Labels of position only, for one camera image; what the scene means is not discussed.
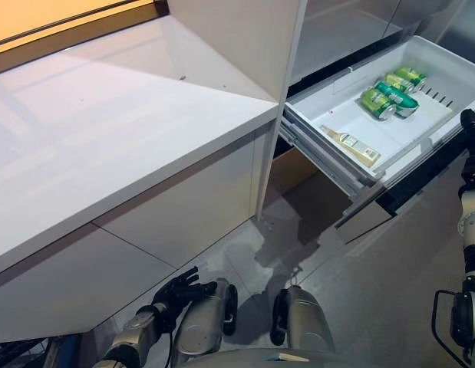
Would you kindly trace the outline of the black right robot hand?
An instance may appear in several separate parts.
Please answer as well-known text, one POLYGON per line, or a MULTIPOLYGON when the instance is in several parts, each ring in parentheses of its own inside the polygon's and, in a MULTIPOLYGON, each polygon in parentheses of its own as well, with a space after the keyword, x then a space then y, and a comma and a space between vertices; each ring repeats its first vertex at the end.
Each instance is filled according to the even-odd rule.
POLYGON ((461 175, 467 185, 475 186, 475 112, 464 110, 460 115, 460 124, 469 153, 461 175))

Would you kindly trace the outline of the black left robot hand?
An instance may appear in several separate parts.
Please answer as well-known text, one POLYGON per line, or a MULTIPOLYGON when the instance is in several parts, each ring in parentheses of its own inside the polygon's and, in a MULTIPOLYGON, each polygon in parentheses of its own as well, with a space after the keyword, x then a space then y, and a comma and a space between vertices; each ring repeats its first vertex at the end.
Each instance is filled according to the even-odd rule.
POLYGON ((172 333, 183 309, 194 301, 214 294, 217 282, 199 283, 197 266, 176 276, 155 293, 151 306, 157 309, 157 324, 162 334, 172 333))

